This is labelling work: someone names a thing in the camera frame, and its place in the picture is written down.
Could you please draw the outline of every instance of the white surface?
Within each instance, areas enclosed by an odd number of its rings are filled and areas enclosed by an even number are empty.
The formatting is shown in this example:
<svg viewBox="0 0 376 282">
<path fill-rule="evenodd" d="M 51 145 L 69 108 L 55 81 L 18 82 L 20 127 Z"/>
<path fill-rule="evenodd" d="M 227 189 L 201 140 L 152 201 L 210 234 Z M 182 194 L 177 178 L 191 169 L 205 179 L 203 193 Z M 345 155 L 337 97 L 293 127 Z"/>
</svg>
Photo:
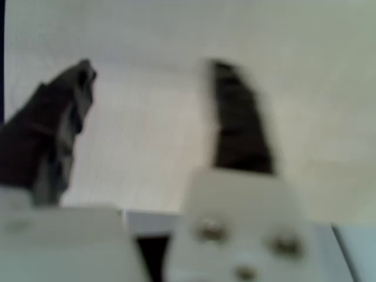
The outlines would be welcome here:
<svg viewBox="0 0 376 282">
<path fill-rule="evenodd" d="M 0 216 L 0 280 L 148 281 L 116 210 L 39 209 Z"/>
<path fill-rule="evenodd" d="M 7 1 L 5 113 L 82 57 L 99 76 L 64 204 L 177 211 L 213 149 L 204 59 L 243 65 L 311 217 L 375 222 L 374 1 Z"/>
<path fill-rule="evenodd" d="M 226 240 L 198 239 L 204 219 L 221 222 Z M 299 258 L 273 253 L 270 244 L 281 234 L 297 236 Z M 254 268 L 259 282 L 325 281 L 311 223 L 291 189 L 274 177 L 224 170 L 194 178 L 165 266 L 168 282 L 235 282 L 239 266 Z"/>
<path fill-rule="evenodd" d="M 339 227 L 339 231 L 359 281 L 376 281 L 376 229 Z"/>
</svg>

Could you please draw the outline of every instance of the screw head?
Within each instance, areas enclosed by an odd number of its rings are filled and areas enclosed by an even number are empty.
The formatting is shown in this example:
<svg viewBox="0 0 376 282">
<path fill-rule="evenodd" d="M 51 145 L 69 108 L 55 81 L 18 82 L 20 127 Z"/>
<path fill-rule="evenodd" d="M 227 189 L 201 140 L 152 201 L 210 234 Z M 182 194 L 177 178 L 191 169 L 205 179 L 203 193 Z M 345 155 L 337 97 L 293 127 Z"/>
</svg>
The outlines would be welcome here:
<svg viewBox="0 0 376 282">
<path fill-rule="evenodd" d="M 256 277 L 256 269 L 250 266 L 238 266 L 235 268 L 235 276 L 240 281 L 252 281 Z"/>
<path fill-rule="evenodd" d="M 301 241 L 294 233 L 280 233 L 271 241 L 273 253 L 290 257 L 300 257 L 303 252 Z"/>
<path fill-rule="evenodd" d="M 203 241 L 224 242 L 227 239 L 227 230 L 220 220 L 206 218 L 197 227 L 197 237 Z"/>
</svg>

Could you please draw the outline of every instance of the screw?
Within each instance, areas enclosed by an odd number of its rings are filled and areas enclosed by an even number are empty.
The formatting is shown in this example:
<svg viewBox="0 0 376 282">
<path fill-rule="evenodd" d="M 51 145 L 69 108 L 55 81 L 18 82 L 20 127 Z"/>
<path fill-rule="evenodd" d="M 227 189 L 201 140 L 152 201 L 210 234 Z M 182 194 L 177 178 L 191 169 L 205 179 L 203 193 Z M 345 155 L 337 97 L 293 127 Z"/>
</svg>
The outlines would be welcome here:
<svg viewBox="0 0 376 282">
<path fill-rule="evenodd" d="M 256 270 L 253 267 L 239 266 L 235 268 L 235 276 L 241 281 L 250 281 L 255 279 Z"/>
<path fill-rule="evenodd" d="M 197 236 L 204 241 L 223 242 L 227 238 L 226 227 L 216 219 L 204 219 L 199 224 Z"/>
<path fill-rule="evenodd" d="M 279 234 L 272 240 L 271 249 L 278 255 L 288 255 L 290 257 L 299 257 L 302 254 L 300 240 L 295 234 Z"/>
</svg>

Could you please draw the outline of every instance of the white backdrop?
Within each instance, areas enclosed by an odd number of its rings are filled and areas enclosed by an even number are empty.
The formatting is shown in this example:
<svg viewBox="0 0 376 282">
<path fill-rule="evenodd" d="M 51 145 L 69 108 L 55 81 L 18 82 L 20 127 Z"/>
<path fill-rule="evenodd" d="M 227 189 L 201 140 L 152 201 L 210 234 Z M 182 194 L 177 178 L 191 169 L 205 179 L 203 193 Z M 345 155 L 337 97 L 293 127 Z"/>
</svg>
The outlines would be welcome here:
<svg viewBox="0 0 376 282">
<path fill-rule="evenodd" d="M 376 3 L 360 0 L 7 1 L 6 118 L 90 58 L 95 104 L 63 204 L 178 211 L 212 158 L 204 60 L 227 58 L 260 90 L 280 173 L 311 217 L 376 222 L 375 26 Z"/>
</svg>

